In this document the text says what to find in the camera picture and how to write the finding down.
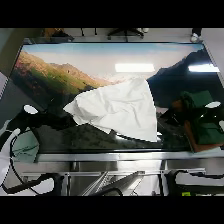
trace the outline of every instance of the white towel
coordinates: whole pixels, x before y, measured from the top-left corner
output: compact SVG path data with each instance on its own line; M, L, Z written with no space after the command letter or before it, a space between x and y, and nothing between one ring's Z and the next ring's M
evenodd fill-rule
M64 107L78 125L89 123L110 133L157 141L156 108L149 85L133 79L79 94Z

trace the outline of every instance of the tabletop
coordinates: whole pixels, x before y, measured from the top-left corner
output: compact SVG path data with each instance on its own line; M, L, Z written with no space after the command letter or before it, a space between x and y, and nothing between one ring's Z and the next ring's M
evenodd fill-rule
M152 69L120 72L117 63L150 64ZM189 69L199 65L217 68L203 43L26 41L2 94L0 126L24 104L64 116L63 107L79 93L141 77L148 82L156 107L157 142L121 138L88 124L60 131L43 125L37 129L39 153L190 151L183 127L169 125L160 116L182 91L208 90L214 101L224 103L221 75L206 72L203 66Z

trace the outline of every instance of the green fabric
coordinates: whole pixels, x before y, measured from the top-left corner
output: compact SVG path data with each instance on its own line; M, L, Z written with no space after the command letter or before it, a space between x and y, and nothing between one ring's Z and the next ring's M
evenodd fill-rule
M0 136L5 132L9 122L10 120L5 122L3 128L0 130ZM39 150L39 143L29 128L26 131L17 137L12 151L19 161L33 163Z
M209 91L199 93L182 92L181 99L188 110L201 108L213 102ZM198 119L191 121L191 129L197 144L218 144L224 142L224 134L214 123L199 124Z

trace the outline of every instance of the wire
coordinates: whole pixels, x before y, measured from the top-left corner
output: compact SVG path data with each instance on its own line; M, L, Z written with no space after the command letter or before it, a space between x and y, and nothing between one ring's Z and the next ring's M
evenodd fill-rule
M22 179L21 179L21 177L19 176L19 174L16 172L16 169L15 169L15 167L14 167L14 164L13 164L13 159L12 159L12 157L13 157L13 152L12 152L12 144L13 144L13 142L15 142L16 141L16 139L17 139L17 137L14 137L13 139L12 139L12 141L10 142L10 165L11 165L11 167L12 167L12 170L13 170L13 172L14 172L14 174L16 175L16 177L18 178L18 180L22 183L22 184L26 184ZM39 193L38 192L36 192L32 187L28 187L31 191L33 191L35 194L37 194L37 195L39 195Z

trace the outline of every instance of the gray floor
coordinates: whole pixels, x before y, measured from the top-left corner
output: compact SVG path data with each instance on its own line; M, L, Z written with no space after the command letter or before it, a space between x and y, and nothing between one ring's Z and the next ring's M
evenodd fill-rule
M94 28L84 28L85 36L95 36ZM97 34L104 36L108 34L111 28L97 28ZM19 50L20 44L24 37L38 36L41 29L18 29L18 28L1 28L0 29L0 71L8 76L13 66L14 59ZM65 28L65 32L72 36L81 36L80 28ZM149 32L145 34L143 41L151 42L189 42L191 28L150 28ZM221 73L224 75L224 29L223 28L204 28L202 30L202 38L205 40L213 58L219 67ZM133 37L133 41L141 41L139 37ZM81 163L80 171L102 171L105 169L160 169L161 163L154 161L139 162L122 162L119 164L112 163ZM59 172L69 171L71 166L69 163L37 163L37 164L21 164L16 163L16 169L19 173L22 172ZM183 169L183 168L206 168L209 174L224 173L224 158L211 159L195 159L195 160L169 160L166 163L167 169ZM10 171L7 180L7 186L15 186L18 184L15 177Z

